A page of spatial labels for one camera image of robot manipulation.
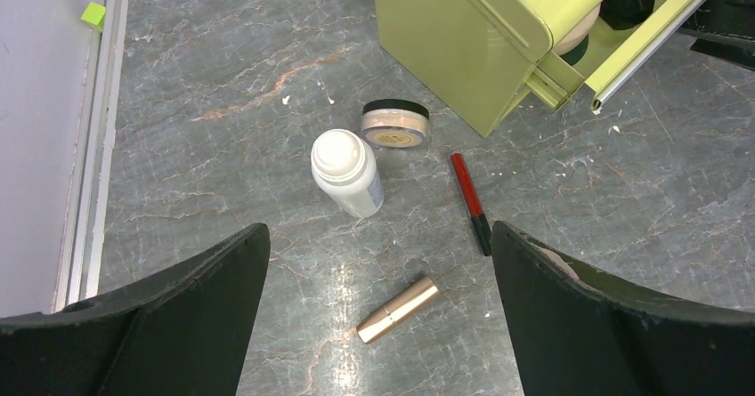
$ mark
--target gray marble surface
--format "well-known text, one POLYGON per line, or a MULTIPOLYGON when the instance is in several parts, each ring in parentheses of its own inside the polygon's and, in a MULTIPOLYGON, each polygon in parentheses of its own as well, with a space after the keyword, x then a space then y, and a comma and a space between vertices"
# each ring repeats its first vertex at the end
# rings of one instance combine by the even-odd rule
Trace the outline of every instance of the gray marble surface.
POLYGON ((373 0, 130 0, 101 292, 265 222, 240 395, 521 394, 449 167, 461 151, 489 218, 755 311, 755 73, 689 44, 671 38, 599 116, 589 93, 556 114, 527 100, 483 139, 380 49, 373 0), (309 149, 384 97, 426 104, 432 142, 376 150, 386 202, 358 221, 314 184, 309 149), (442 296, 362 344, 353 327, 422 275, 442 296))

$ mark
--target white bottle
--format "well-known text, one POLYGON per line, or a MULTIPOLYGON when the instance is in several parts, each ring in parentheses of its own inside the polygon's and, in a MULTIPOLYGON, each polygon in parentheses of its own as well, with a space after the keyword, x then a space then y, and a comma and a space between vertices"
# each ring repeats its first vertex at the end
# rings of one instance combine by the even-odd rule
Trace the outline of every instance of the white bottle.
POLYGON ((355 134, 332 129, 312 146, 312 177, 348 214, 373 215, 383 205, 383 184, 372 149, 355 134))

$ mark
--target white wall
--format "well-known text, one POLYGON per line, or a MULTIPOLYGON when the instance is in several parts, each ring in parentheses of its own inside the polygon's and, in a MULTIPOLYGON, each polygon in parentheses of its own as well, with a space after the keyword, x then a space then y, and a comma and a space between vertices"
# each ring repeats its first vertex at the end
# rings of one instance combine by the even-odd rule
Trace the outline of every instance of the white wall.
POLYGON ((0 0, 0 317, 52 310, 90 1, 0 0))

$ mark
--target red lipstick pen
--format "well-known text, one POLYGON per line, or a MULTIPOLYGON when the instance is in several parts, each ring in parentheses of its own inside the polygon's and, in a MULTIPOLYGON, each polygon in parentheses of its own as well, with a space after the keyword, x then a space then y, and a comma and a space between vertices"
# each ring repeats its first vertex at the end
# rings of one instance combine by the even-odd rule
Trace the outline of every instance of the red lipstick pen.
POLYGON ((485 256, 491 256, 491 226, 488 224, 488 219, 485 218, 483 206, 480 205, 475 185, 472 183, 472 178, 469 176, 467 165, 464 163, 461 153, 451 154, 451 164, 453 165, 453 171, 456 173, 456 179, 459 181, 461 194, 467 203, 469 216, 472 217, 472 228, 475 230, 480 248, 483 250, 485 256))

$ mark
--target powder jar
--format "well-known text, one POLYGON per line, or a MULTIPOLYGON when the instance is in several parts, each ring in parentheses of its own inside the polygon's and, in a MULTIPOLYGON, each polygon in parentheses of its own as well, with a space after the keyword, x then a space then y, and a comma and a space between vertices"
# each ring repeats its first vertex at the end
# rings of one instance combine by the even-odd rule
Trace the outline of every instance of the powder jar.
POLYGON ((427 143, 430 112, 405 100, 376 100, 365 104, 361 113, 361 137, 389 149, 407 149, 427 143))

